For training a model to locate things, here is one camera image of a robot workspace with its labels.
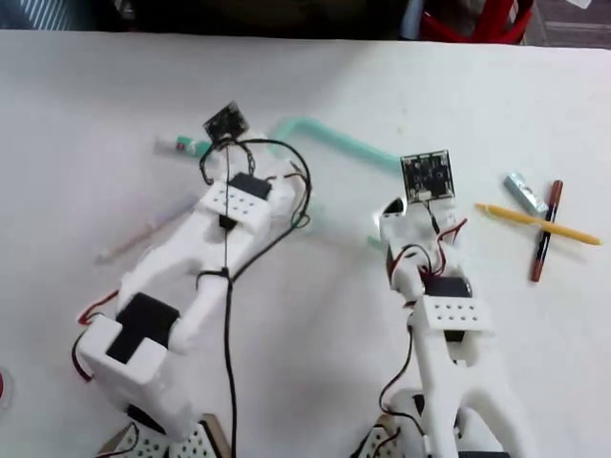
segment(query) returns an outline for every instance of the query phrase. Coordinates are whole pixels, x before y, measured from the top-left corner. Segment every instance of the table surface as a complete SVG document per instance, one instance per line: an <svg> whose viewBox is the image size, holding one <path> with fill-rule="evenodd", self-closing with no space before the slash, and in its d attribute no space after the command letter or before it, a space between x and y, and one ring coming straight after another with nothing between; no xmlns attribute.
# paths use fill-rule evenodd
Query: table surface
<svg viewBox="0 0 611 458"><path fill-rule="evenodd" d="M100 248L203 192L193 161L154 155L154 136L200 132L231 99L262 132L309 115L397 155L449 149L471 216L467 256L543 456L608 454L606 245L553 238L532 285L536 231L472 203L515 206L500 185L510 171L541 193L562 178L558 220L611 240L610 52L0 31L0 62L0 366L15 380L0 444L10 456L87 456L125 424L72 369L74 317L142 251L95 266ZM337 193L361 185L344 177ZM258 265L234 300L239 453L348 456L405 354L381 255L297 237ZM221 328L219 312L189 379L228 432ZM412 368L403 384L416 379Z"/></svg>

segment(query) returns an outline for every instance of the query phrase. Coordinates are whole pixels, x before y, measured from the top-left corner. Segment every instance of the pencil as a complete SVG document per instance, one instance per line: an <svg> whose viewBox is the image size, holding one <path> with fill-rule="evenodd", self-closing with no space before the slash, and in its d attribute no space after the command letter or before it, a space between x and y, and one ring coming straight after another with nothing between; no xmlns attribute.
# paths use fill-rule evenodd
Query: pencil
<svg viewBox="0 0 611 458"><path fill-rule="evenodd" d="M558 212L558 206L560 204L560 196L562 194L563 183L559 179L554 181L552 190L550 191L550 198L547 202L547 214L545 220L554 222L556 220L556 213ZM533 272L531 273L531 281L538 282L541 278L541 271L543 270L543 263L545 262L545 255L547 255L547 247L550 245L550 238L552 234L547 231L541 232L541 238L538 242L537 252L535 254L535 261L533 262Z"/></svg>
<svg viewBox="0 0 611 458"><path fill-rule="evenodd" d="M529 215L524 215L523 213L514 212L513 210L507 210L506 208L499 207L498 205L477 203L475 206L497 217L509 219L511 221L519 222L521 224L533 224L547 232L550 232L552 234L558 234L559 236L563 236L568 239L578 240L583 243L588 243L590 245L602 245L602 240L594 236L584 234L566 226L560 226L559 224L546 221L545 219L539 219L531 217Z"/></svg>

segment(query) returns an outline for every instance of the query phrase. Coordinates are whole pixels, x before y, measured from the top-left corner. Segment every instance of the circuit board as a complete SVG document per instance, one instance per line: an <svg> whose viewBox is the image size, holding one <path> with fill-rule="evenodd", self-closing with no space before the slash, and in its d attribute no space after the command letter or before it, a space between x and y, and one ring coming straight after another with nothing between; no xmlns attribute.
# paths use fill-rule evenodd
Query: circuit board
<svg viewBox="0 0 611 458"><path fill-rule="evenodd" d="M454 197L450 155L447 150L401 157L408 203Z"/></svg>
<svg viewBox="0 0 611 458"><path fill-rule="evenodd" d="M230 138L236 139L248 130L248 123L236 102L231 102L208 119L203 128L210 136L212 143L221 143Z"/></svg>

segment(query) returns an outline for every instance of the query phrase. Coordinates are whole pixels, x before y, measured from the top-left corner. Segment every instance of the brown marker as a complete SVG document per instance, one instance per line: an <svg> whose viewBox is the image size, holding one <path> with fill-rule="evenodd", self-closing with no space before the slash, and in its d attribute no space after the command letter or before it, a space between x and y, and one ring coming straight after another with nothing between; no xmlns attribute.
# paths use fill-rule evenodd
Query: brown marker
<svg viewBox="0 0 611 458"><path fill-rule="evenodd" d="M550 192L550 199L547 202L548 209L545 215L545 220L554 222L556 220L556 213L558 212L558 205L560 204L560 195L562 194L563 183L559 179L554 181L552 185L552 191ZM550 244L550 238L552 235L549 232L541 232L541 240L538 243L537 253L535 254L535 262L533 263L533 272L531 274L531 281L538 282L541 277L541 271L543 270L543 263L545 262L545 255L547 254L547 247Z"/></svg>

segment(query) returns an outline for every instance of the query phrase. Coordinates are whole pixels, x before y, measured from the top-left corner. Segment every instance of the yellow pencil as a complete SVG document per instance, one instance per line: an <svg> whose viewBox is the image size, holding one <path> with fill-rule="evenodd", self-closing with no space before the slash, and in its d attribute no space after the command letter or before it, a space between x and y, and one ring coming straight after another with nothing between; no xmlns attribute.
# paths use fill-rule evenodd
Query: yellow pencil
<svg viewBox="0 0 611 458"><path fill-rule="evenodd" d="M594 236L583 234L582 232L570 229L565 226L560 226L559 224L546 221L545 219L534 218L530 215L514 212L513 210L507 210L506 208L499 207L498 205L477 203L475 206L487 213L495 215L496 217L509 219L511 221L519 222L521 224L533 224L536 227L539 227L541 230L549 232L550 234L558 234L559 236L582 241L583 243L588 243L590 245L602 245L602 240L597 239Z"/></svg>

